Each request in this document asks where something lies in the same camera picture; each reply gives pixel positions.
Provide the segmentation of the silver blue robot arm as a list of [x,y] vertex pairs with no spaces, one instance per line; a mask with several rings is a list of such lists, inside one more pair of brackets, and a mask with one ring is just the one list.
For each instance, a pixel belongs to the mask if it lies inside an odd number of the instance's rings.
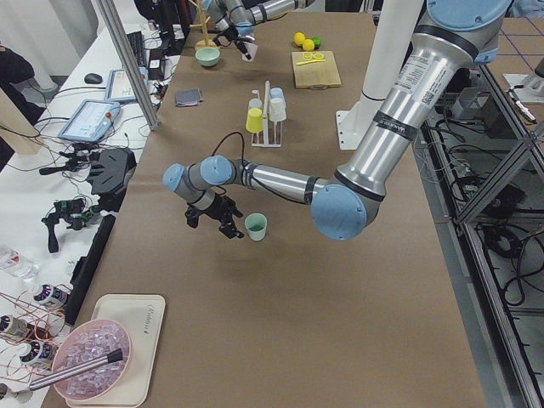
[[221,37],[228,42],[248,39],[255,26],[280,18],[294,10],[305,9],[313,3],[314,1],[310,0],[271,0],[245,5],[239,0],[212,0],[203,1],[202,5],[218,32],[213,41],[219,43]]
[[355,124],[362,138],[331,179],[213,155],[188,167],[173,164],[163,183],[187,202],[189,226],[196,227],[206,215],[230,238],[240,235],[235,226],[239,211],[217,192],[227,184],[308,205],[316,228],[334,240],[357,236],[375,219],[389,175],[454,74],[496,57],[508,7],[506,1],[384,2],[373,50],[383,50],[387,39],[399,46],[386,58],[391,88],[371,121]]

